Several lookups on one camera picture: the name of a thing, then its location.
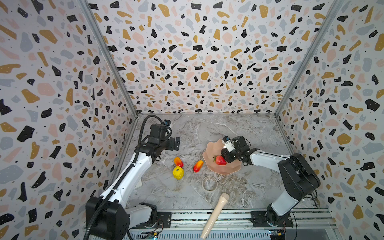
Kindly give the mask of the red-orange fake mango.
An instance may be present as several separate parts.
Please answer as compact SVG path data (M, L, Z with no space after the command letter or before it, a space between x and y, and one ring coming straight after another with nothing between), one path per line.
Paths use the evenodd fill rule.
M193 167L193 171L194 171L195 173L198 173L198 172L201 170L201 168L203 167L203 165L204 165L204 161L198 161L198 162L194 165L194 167Z
M184 167L184 163L182 162L182 160L179 158L179 157L176 157L174 159L174 164L177 166L177 167L180 167L180 168L183 168Z

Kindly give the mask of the red fake strawberry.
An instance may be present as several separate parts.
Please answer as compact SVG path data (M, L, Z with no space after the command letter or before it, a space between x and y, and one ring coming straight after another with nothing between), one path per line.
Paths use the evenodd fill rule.
M219 166L225 166L227 164L226 160L222 156L216 156L214 162Z

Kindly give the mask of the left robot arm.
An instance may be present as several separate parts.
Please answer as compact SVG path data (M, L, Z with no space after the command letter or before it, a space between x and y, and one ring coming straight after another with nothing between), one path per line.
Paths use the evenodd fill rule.
M86 203L86 230L84 239L96 236L105 240L122 240L130 229L159 225L157 207L140 203L127 209L128 199L144 173L160 160L162 151L177 151L180 138L172 137L171 122L161 121L150 127L150 134L139 136L135 152L122 173L99 197L90 197Z

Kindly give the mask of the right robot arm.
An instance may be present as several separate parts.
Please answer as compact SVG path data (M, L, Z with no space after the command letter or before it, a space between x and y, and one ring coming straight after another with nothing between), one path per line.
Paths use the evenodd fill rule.
M301 154L277 155L251 148L242 136L222 138L222 157L227 163L238 160L244 166L264 167L280 173L284 185L281 195L268 205L264 222L277 227L289 212L321 185L320 179Z

